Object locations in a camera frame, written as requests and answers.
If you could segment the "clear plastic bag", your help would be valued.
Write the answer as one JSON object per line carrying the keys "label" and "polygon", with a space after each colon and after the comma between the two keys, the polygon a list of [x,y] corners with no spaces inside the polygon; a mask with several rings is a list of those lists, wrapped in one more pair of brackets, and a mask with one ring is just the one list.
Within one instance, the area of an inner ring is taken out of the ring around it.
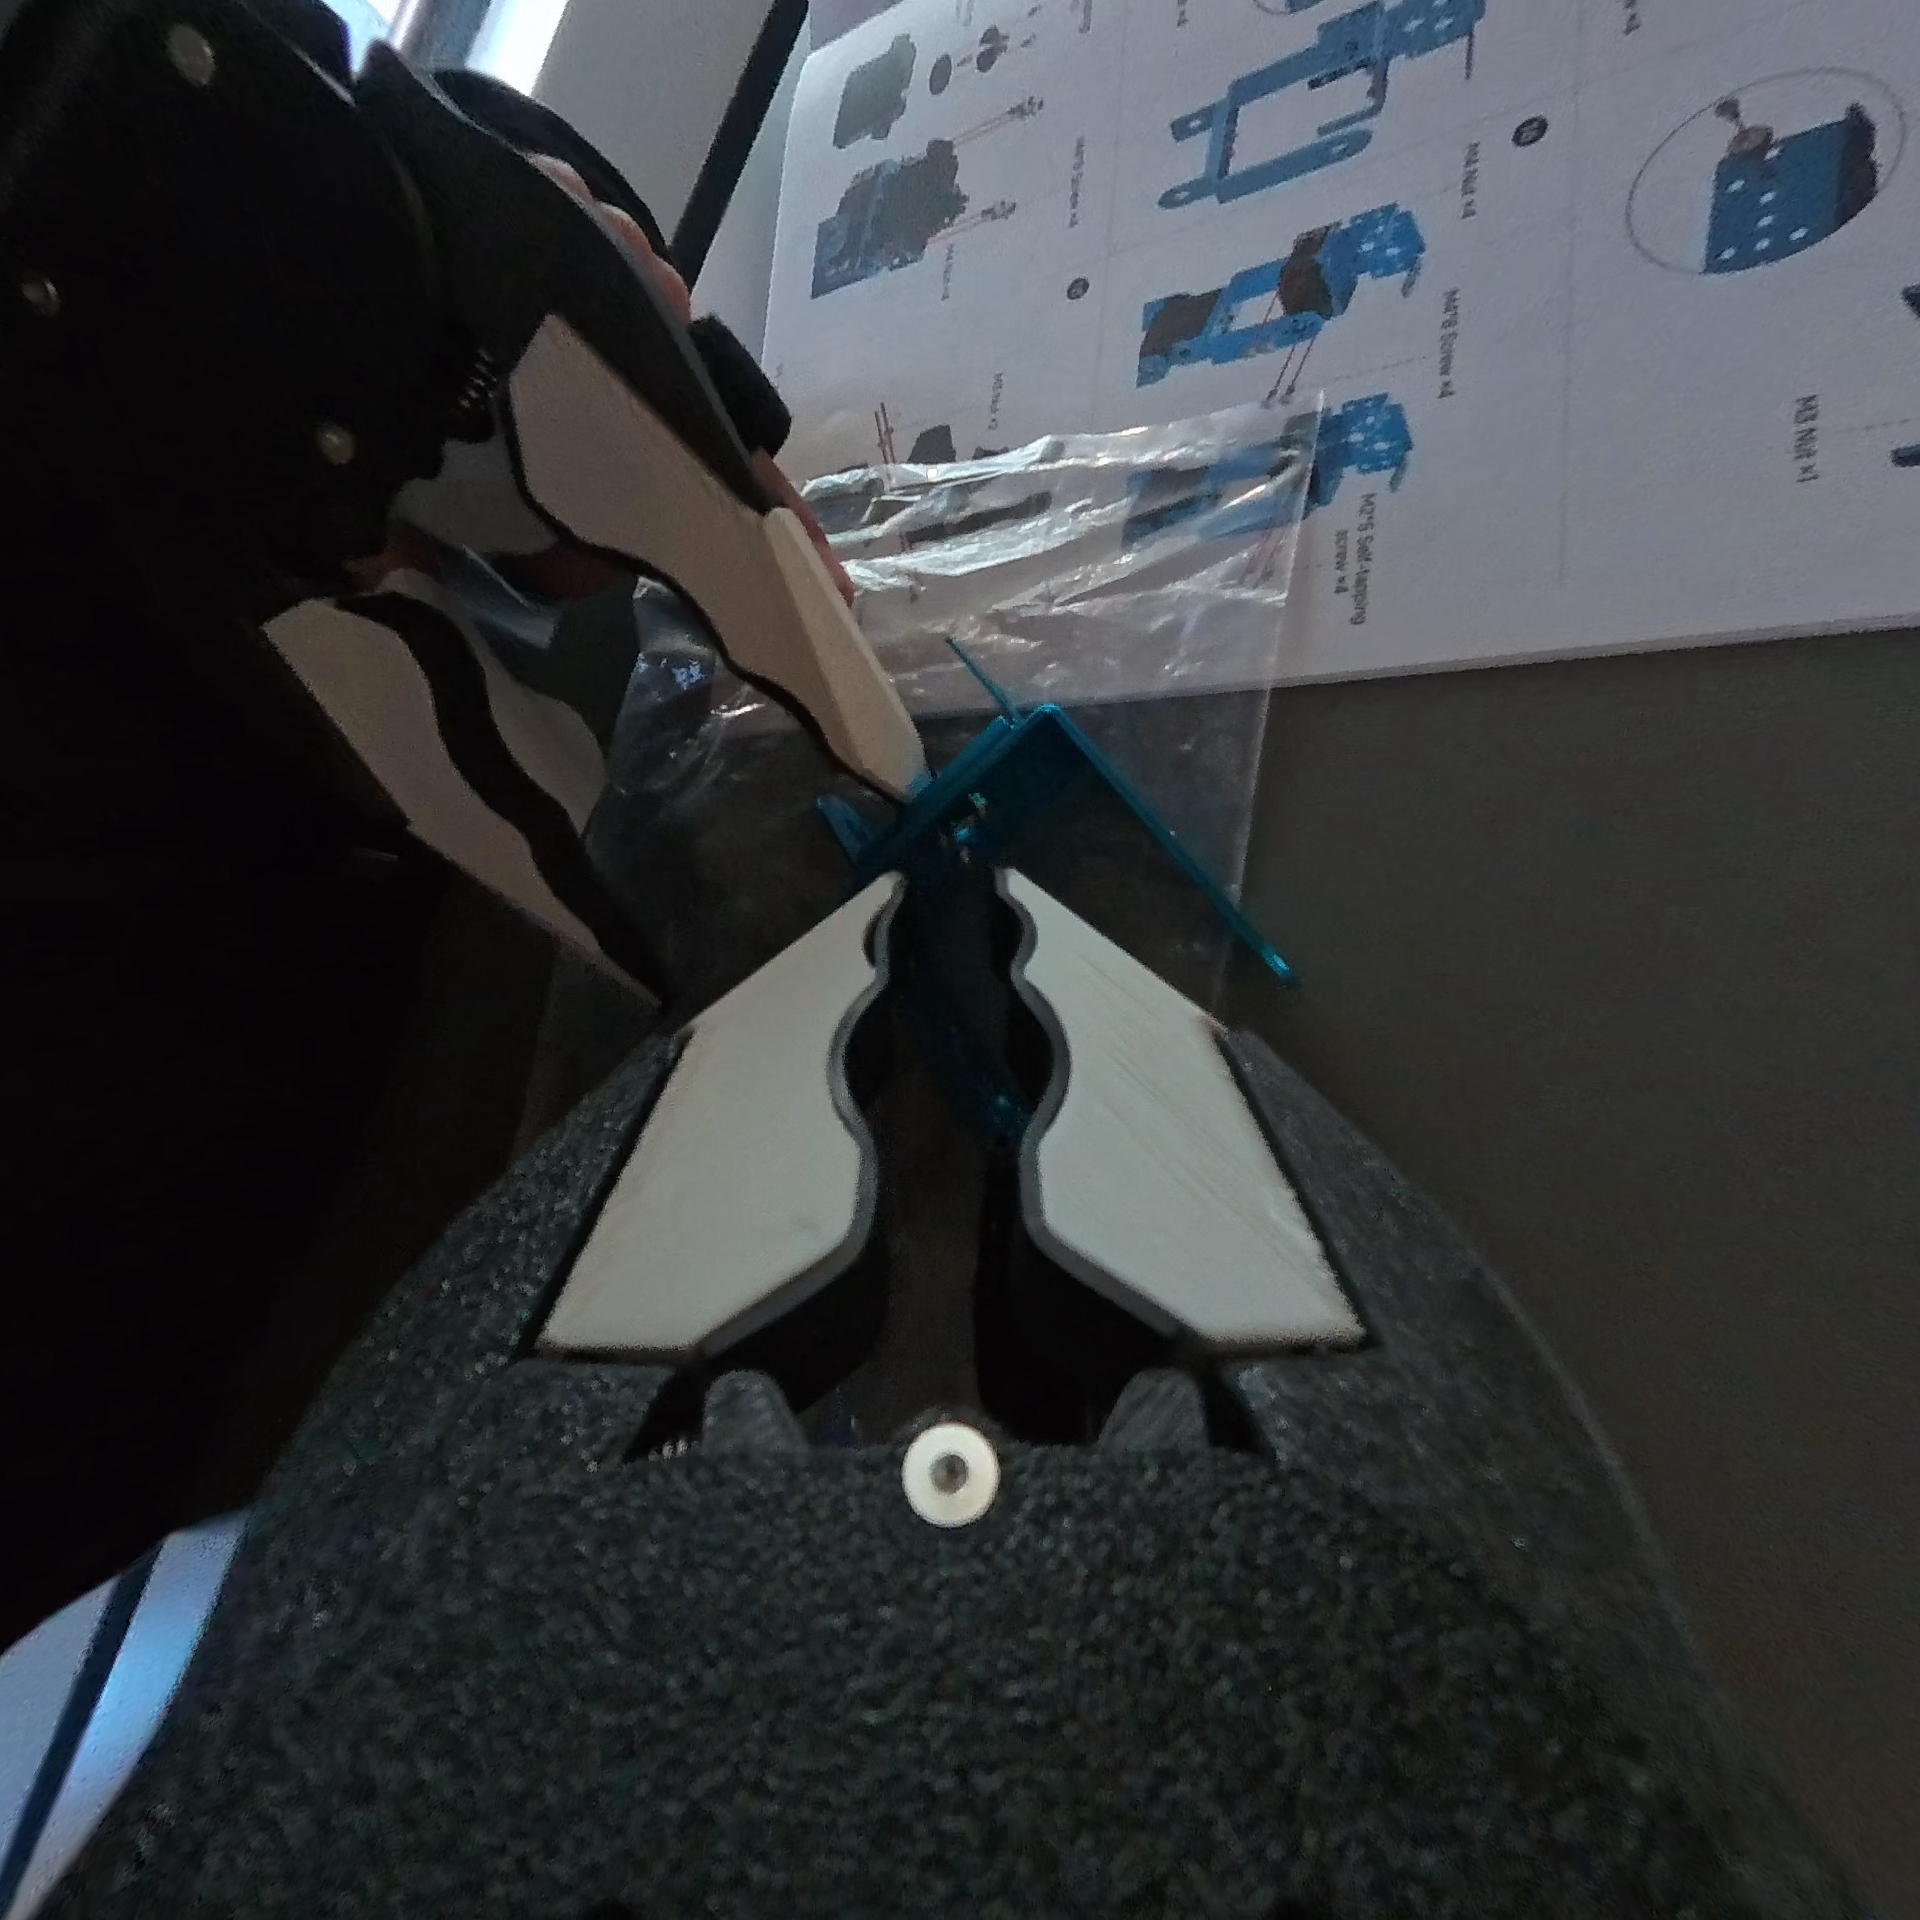
{"label": "clear plastic bag", "polygon": [[[1060,709],[1123,795],[1072,782],[1010,856],[1211,1004],[1237,944],[1268,690],[1317,482],[1320,394],[1064,434],[964,464],[807,485],[854,620],[942,772],[996,721]],[[634,910],[675,1017],[718,998],[848,892],[818,801],[896,811],[718,658],[658,586],[614,598],[637,640],[587,851]]]}

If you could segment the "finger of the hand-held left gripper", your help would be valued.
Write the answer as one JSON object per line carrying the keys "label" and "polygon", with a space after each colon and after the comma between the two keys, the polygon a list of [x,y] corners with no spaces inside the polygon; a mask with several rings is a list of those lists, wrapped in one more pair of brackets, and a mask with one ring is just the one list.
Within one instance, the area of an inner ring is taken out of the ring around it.
{"label": "finger of the hand-held left gripper", "polygon": [[595,868],[607,760],[523,686],[446,592],[308,597],[261,638],[410,835],[604,973],[671,998],[664,960]]}
{"label": "finger of the hand-held left gripper", "polygon": [[891,801],[919,790],[922,734],[797,515],[743,504],[563,318],[528,342],[510,414],[544,517],[676,587],[733,672],[853,777]]}

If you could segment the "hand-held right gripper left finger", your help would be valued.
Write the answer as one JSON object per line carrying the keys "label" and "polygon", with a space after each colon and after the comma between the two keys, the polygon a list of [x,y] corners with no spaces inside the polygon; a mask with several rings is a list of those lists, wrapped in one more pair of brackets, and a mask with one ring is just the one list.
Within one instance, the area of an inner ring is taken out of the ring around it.
{"label": "hand-held right gripper left finger", "polygon": [[718,1360],[850,1272],[878,1154],[848,1048],[888,985],[878,876],[684,1032],[536,1337],[568,1360]]}

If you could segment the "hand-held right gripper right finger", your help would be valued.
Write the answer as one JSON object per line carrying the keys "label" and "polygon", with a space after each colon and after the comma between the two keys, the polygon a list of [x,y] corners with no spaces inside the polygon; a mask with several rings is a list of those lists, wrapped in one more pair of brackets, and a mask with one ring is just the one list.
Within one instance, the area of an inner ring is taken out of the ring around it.
{"label": "hand-held right gripper right finger", "polygon": [[1362,1345],[1211,1014],[1024,873],[998,872],[996,894],[1020,924],[1013,987],[1050,1051],[1020,1148],[1042,1254],[1198,1353]]}

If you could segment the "blue metal bracket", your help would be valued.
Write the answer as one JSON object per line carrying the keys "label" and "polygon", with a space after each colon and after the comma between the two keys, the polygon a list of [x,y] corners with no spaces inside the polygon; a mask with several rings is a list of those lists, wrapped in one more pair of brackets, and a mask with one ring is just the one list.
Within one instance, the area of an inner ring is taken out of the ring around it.
{"label": "blue metal bracket", "polygon": [[1206,1010],[1231,953],[1291,981],[1240,905],[1263,721],[1263,688],[1002,700],[966,741],[934,726],[955,755],[891,819],[820,801],[858,882],[900,877],[884,938],[900,1021],[975,1138],[1020,1148],[1052,1060],[1015,993],[1002,876],[1026,876]]}

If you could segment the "assembly instruction sheet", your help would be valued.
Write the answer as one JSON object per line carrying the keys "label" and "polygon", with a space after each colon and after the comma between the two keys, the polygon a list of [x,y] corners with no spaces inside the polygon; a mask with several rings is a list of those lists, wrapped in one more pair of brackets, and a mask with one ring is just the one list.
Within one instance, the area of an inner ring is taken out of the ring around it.
{"label": "assembly instruction sheet", "polygon": [[1915,621],[1915,3],[896,5],[800,67],[786,459],[1317,416],[1287,672]]}

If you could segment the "person's left hand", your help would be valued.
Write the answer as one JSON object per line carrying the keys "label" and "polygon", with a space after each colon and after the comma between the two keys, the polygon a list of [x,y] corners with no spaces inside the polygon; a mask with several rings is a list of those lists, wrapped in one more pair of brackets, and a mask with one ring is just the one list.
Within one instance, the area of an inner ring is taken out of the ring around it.
{"label": "person's left hand", "polygon": [[[639,228],[622,208],[604,208],[604,213],[607,214],[612,228],[619,234],[622,244],[629,251],[634,251],[634,257],[639,262],[639,269],[646,274],[646,280],[663,294],[663,299],[667,305],[667,310],[676,320],[692,323],[690,293],[686,289],[686,281],[678,276],[676,269],[671,269],[661,258],[658,251],[654,251],[650,237],[644,235],[644,228]],[[771,497],[774,499],[778,506],[791,510],[800,520],[803,531],[807,532],[807,537],[811,540],[813,548],[818,550],[818,555],[823,558],[823,563],[827,566],[827,577],[832,578],[832,586],[839,589],[840,598],[848,605],[853,605],[854,603],[854,589],[853,589],[848,572],[843,570],[840,560],[832,554],[832,546],[827,541],[824,531],[820,529],[820,523],[811,515],[807,500],[800,497],[800,492],[786,477],[786,474],[779,467],[774,452],[768,451],[768,448],[750,444],[750,434],[747,434],[746,427],[738,427],[738,436],[741,436],[743,445],[750,448],[752,468],[756,470],[756,477],[762,481],[762,485],[771,492]]]}

